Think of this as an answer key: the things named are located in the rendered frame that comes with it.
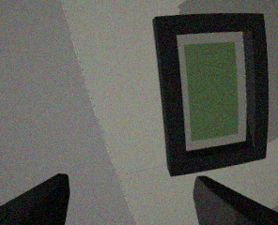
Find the black picture frame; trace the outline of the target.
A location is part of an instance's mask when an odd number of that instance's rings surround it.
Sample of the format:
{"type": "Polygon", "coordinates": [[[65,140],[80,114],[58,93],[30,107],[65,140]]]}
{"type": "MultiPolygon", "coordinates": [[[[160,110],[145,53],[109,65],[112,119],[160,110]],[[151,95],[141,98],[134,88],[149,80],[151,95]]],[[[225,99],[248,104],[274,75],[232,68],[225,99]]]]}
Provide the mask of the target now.
{"type": "Polygon", "coordinates": [[[170,176],[266,158],[264,14],[165,15],[151,21],[170,176]]]}

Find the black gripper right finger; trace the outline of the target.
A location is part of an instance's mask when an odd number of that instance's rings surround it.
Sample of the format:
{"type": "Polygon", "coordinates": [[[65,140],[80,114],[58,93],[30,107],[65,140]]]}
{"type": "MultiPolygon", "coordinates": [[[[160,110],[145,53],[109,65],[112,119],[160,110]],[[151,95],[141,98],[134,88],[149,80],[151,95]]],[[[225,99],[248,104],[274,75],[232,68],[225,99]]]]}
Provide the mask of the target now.
{"type": "Polygon", "coordinates": [[[278,225],[278,211],[198,175],[193,188],[199,225],[278,225]]]}

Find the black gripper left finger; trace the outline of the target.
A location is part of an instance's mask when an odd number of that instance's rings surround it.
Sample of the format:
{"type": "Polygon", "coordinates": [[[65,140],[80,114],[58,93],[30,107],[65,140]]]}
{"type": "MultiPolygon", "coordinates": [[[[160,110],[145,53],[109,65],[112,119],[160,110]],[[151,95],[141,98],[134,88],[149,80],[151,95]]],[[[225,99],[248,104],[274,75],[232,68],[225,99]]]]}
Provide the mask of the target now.
{"type": "Polygon", "coordinates": [[[70,184],[66,173],[57,173],[25,194],[0,206],[0,225],[64,225],[70,184]]]}

